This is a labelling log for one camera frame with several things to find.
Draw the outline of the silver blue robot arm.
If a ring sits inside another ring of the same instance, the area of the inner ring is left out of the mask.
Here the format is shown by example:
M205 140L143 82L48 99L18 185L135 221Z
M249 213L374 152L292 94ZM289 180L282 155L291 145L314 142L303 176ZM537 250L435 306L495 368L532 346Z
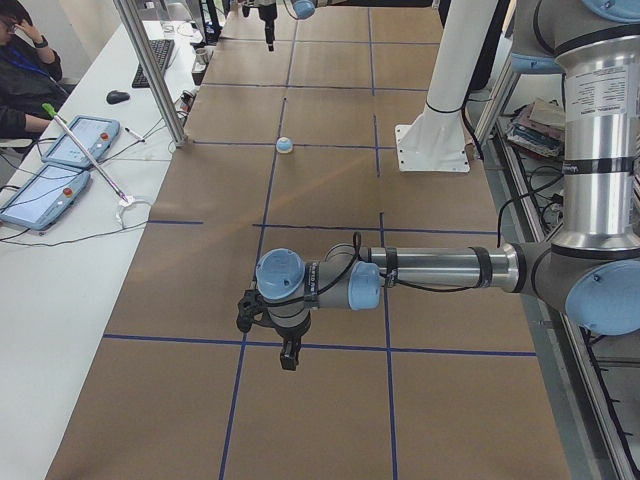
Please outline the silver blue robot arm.
M275 21L278 17L278 1L242 1L238 2L244 17L248 17L253 9L258 11L259 18L264 22L264 34L267 48L274 51L275 42ZM294 20L305 20L310 18L318 9L333 6L349 7L380 7L380 8L436 8L438 1L432 0L291 0L281 1L282 6Z
M455 293L488 287L536 297L602 335L639 327L639 237L632 227L639 127L639 5L522 1L512 60L565 73L563 223L548 242L496 248L369 248L359 235L320 262L267 252L238 304L237 326L275 330L293 370L319 308L373 309L386 287Z

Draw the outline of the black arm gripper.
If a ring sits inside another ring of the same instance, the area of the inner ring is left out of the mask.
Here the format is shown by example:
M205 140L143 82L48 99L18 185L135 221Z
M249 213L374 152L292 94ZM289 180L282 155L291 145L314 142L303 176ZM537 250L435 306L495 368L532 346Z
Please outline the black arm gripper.
M283 340L280 351L280 363L283 370L295 371L297 369L302 337L309 331L310 326L311 320L304 319L302 323L294 327L275 327L276 332Z

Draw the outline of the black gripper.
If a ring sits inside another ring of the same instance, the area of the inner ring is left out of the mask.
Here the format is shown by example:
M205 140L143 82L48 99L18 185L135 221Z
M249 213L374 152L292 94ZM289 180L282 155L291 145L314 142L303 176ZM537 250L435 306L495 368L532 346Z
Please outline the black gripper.
M259 18L264 22L265 42L270 52L274 51L275 21L278 10L274 1L260 1L257 5Z

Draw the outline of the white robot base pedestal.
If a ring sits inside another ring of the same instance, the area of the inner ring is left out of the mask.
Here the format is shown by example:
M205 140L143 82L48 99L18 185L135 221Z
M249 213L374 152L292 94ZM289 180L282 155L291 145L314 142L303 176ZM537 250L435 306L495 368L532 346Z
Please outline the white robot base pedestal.
M497 0L450 3L423 112L395 127L402 172L467 173L461 119L472 76L490 26L501 27Z

